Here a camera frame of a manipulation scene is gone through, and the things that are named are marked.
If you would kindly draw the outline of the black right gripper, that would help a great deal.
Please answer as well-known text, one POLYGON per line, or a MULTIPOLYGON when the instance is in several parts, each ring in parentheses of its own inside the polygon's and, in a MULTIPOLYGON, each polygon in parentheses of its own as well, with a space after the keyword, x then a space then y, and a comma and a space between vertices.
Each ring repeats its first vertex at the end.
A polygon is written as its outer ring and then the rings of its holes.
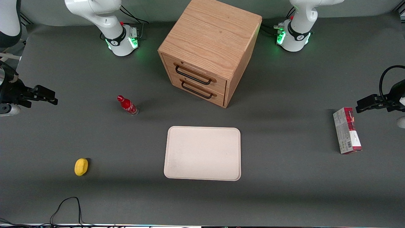
POLYGON ((58 105, 55 92, 42 86, 36 85, 36 94, 32 88, 25 86, 19 74, 6 63, 1 63, 1 103, 21 105, 31 108, 31 101, 44 101, 52 105, 58 105))

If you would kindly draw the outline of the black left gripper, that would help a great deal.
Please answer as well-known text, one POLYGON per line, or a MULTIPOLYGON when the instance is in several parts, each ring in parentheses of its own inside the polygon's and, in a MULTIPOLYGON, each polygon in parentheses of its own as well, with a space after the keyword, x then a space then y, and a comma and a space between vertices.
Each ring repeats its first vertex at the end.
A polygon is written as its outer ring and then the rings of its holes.
MULTIPOLYGON (((382 85, 383 79, 380 79, 378 88, 382 99, 382 108, 386 108, 388 112, 394 110, 405 112, 405 80, 401 80, 400 82, 394 84, 389 93, 386 95, 383 94, 382 85)), ((372 94, 357 101, 356 112, 360 114, 367 110, 380 109, 380 96, 377 94, 372 94)))

